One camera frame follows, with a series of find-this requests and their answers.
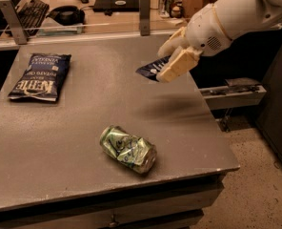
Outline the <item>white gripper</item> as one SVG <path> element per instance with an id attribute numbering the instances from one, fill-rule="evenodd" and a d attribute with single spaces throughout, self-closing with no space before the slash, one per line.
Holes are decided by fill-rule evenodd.
<path id="1" fill-rule="evenodd" d="M 178 29 L 159 48 L 157 55 L 170 56 L 170 59 L 156 79 L 169 83 L 196 67 L 201 54 L 214 56 L 231 44 L 232 39 L 223 28 L 214 4 L 208 4 L 192 16 L 187 28 Z"/>

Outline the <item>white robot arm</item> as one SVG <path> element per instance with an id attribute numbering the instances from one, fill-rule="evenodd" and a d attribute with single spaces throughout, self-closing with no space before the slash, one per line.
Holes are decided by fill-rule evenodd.
<path id="1" fill-rule="evenodd" d="M 192 16 L 159 49 L 167 56 L 156 79 L 169 83 L 198 65 L 202 56 L 214 56 L 238 37 L 268 31 L 282 23 L 282 0 L 217 0 Z"/>

